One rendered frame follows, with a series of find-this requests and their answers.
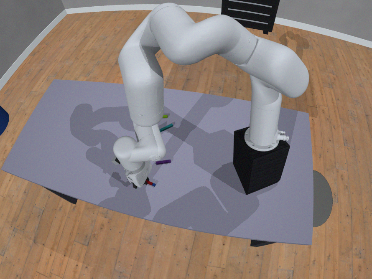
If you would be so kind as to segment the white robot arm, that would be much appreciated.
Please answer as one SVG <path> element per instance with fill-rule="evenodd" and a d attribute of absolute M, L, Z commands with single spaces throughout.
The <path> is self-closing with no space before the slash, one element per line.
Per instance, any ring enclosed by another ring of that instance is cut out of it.
<path fill-rule="evenodd" d="M 218 54 L 248 73 L 252 97 L 246 144 L 270 151 L 279 140 L 289 140 L 285 131 L 278 130 L 282 94 L 297 98 L 309 83 L 307 67 L 297 54 L 255 36 L 227 15 L 195 23 L 181 6 L 163 3 L 147 15 L 118 58 L 137 141 L 130 136 L 118 138 L 111 162 L 121 163 L 126 176 L 142 171 L 146 161 L 166 155 L 158 127 L 164 115 L 163 72 L 155 57 L 160 49 L 175 64 L 191 65 Z"/>

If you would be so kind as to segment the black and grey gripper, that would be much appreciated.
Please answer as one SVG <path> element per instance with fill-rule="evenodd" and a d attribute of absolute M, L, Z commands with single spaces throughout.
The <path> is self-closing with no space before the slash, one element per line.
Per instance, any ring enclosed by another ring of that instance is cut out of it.
<path fill-rule="evenodd" d="M 137 187 L 142 187 L 144 184 L 147 185 L 146 180 L 149 181 L 148 175 L 152 169 L 152 164 L 150 161 L 145 162 L 145 167 L 142 171 L 136 174 L 129 174 L 127 176 L 130 183 L 133 184 L 133 187 L 136 189 Z"/>

